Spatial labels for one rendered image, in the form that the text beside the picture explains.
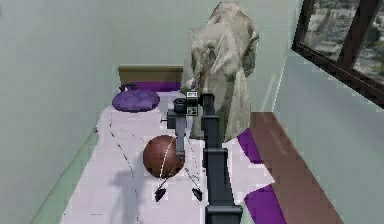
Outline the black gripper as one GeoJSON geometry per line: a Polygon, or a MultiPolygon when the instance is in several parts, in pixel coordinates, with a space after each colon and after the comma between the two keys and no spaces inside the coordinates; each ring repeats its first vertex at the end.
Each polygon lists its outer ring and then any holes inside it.
{"type": "MultiPolygon", "coordinates": [[[[163,187],[165,182],[177,173],[177,158],[180,161],[185,160],[184,137],[186,134],[186,109],[187,101],[185,98],[176,98],[173,101],[173,107],[169,108],[166,117],[162,122],[167,123],[168,129],[174,129],[176,140],[169,135],[161,135],[155,138],[156,153],[158,154],[157,160],[159,164],[159,186],[155,191],[155,201],[158,202],[166,193],[163,187]]],[[[200,169],[198,168],[198,161],[193,142],[187,138],[187,148],[189,151],[188,159],[190,164],[184,168],[194,187],[192,193],[196,199],[201,202],[203,192],[200,188],[200,169]]]]}

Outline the brown basketball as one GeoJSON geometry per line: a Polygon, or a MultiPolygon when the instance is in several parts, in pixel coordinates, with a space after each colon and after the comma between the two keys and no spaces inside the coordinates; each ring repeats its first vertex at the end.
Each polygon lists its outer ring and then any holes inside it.
{"type": "Polygon", "coordinates": [[[143,165],[156,178],[175,176],[184,163],[185,159],[176,155],[176,139],[170,135],[154,137],[143,150],[143,165]]]}

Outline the bed with lilac cover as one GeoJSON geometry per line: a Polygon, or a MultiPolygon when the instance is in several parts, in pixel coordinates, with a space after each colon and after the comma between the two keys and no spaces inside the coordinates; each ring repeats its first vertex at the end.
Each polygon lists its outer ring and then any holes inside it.
{"type": "MultiPolygon", "coordinates": [[[[124,113],[109,106],[97,123],[98,142],[59,224],[205,224],[207,202],[198,201],[192,188],[206,188],[201,167],[201,141],[187,138],[185,168],[168,180],[161,201],[154,192],[162,181],[143,165],[143,150],[152,138],[172,136],[160,121],[179,96],[179,83],[144,81],[156,89],[160,105],[152,111],[124,113]]],[[[287,224],[272,189],[274,179],[261,161],[246,130],[224,145],[229,149],[229,173],[234,199],[244,209],[241,224],[287,224]]]]}

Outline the purple round pillow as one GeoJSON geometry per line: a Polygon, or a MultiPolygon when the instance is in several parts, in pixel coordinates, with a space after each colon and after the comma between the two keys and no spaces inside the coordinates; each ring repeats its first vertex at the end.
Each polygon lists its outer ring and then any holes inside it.
{"type": "Polygon", "coordinates": [[[159,95],[151,90],[129,90],[118,93],[112,100],[112,106],[122,112],[147,112],[158,106],[159,95]]]}

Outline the small black object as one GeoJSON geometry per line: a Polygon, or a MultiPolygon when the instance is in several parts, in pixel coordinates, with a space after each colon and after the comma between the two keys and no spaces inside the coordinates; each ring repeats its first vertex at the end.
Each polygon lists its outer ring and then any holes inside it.
{"type": "Polygon", "coordinates": [[[137,89],[139,89],[139,86],[136,83],[127,83],[127,84],[121,85],[119,87],[120,92],[125,92],[125,91],[129,91],[129,90],[137,90],[137,89]]]}

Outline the beige draped cloth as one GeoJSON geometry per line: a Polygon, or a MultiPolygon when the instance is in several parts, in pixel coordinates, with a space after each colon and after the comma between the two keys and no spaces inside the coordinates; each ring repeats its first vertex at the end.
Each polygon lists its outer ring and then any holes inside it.
{"type": "Polygon", "coordinates": [[[225,143],[250,125],[247,78],[255,68],[259,32],[237,2],[221,2],[205,26],[189,31],[180,92],[214,95],[225,143]]]}

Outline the dark brown framed window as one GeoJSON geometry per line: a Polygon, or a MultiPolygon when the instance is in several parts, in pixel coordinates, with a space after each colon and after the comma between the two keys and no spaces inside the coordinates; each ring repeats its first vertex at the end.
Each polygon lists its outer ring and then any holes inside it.
{"type": "Polygon", "coordinates": [[[353,68],[368,28],[373,24],[383,0],[360,0],[352,24],[336,61],[304,44],[315,0],[303,0],[291,49],[343,84],[384,109],[384,85],[353,68]]]}

